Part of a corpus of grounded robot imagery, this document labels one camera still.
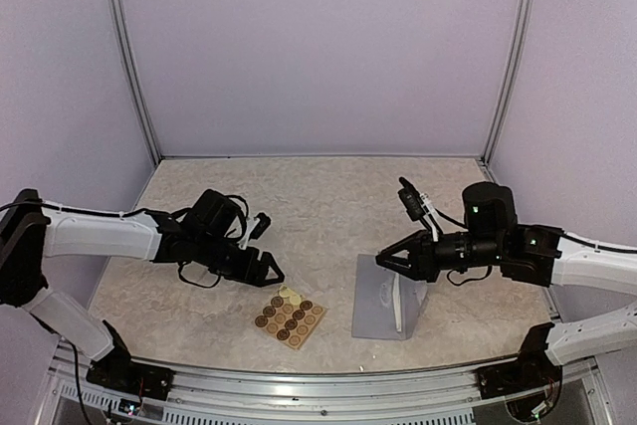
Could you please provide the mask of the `beige letter sheet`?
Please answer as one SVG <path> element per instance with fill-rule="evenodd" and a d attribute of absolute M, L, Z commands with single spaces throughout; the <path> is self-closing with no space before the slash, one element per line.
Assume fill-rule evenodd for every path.
<path fill-rule="evenodd" d="M 394 313 L 394 324 L 397 333 L 403 331 L 403 319 L 402 319 L 402 298 L 400 288 L 400 276 L 394 275 L 394 281 L 392 286 L 392 303 Z"/>

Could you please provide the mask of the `brown sticker sheet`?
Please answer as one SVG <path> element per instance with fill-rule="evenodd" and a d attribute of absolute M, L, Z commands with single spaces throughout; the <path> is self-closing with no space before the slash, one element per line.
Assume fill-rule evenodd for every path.
<path fill-rule="evenodd" d="M 282 285 L 253 319 L 253 325 L 287 347 L 299 350 L 319 326 L 327 308 Z"/>

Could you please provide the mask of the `grey envelope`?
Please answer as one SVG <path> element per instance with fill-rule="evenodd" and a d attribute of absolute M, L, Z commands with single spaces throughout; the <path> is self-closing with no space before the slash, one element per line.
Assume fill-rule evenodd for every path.
<path fill-rule="evenodd" d="M 428 285 L 400 276 L 403 331 L 394 324 L 394 273 L 378 266 L 375 257 L 357 257 L 351 335 L 354 338 L 407 340 L 412 337 L 427 301 Z"/>

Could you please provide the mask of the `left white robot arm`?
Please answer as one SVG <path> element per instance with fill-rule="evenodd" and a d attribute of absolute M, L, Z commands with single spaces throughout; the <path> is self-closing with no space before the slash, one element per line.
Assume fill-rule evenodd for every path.
<path fill-rule="evenodd" d="M 112 326 L 49 285 L 44 259 L 98 256 L 179 268 L 197 264 L 217 279 L 257 288 L 285 279 L 273 255 L 250 244 L 270 227 L 270 217 L 250 216 L 238 195 L 207 189 L 192 206 L 175 212 L 109 212 L 48 202 L 37 190 L 25 189 L 1 211 L 2 305 L 26 311 L 65 338 L 120 390 L 139 379 L 123 340 Z"/>

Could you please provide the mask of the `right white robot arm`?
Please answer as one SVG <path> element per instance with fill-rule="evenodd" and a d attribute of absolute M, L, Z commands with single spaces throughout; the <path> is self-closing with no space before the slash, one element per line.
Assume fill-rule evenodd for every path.
<path fill-rule="evenodd" d="M 410 280 L 434 283 L 443 271 L 498 268 L 503 277 L 540 287 L 580 286 L 633 295 L 636 251 L 594 241 L 561 228 L 518 220 L 512 190 L 482 181 L 462 192 L 462 231 L 445 233 L 431 201 L 406 178 L 399 199 L 422 229 L 383 249 L 378 266 Z M 636 307 L 629 305 L 581 321 L 537 325 L 529 330 L 509 379 L 529 389 L 544 377 L 548 363 L 562 366 L 580 358 L 636 344 Z"/>

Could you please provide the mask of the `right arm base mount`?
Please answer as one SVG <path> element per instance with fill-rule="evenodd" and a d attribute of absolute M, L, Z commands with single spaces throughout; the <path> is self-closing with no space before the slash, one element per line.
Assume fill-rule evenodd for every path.
<path fill-rule="evenodd" d="M 514 360 L 476 370 L 482 399 L 546 387 L 559 382 L 562 377 L 562 366 L 554 365 L 544 352 L 520 353 Z"/>

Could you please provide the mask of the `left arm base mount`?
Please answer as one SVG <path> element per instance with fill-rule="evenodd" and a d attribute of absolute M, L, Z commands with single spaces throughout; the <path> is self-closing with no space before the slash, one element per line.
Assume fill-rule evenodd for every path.
<path fill-rule="evenodd" d="M 127 355 L 115 355 L 113 351 L 93 361 L 87 372 L 88 383 L 160 401 L 167 399 L 173 378 L 174 371 L 170 368 L 137 362 Z"/>

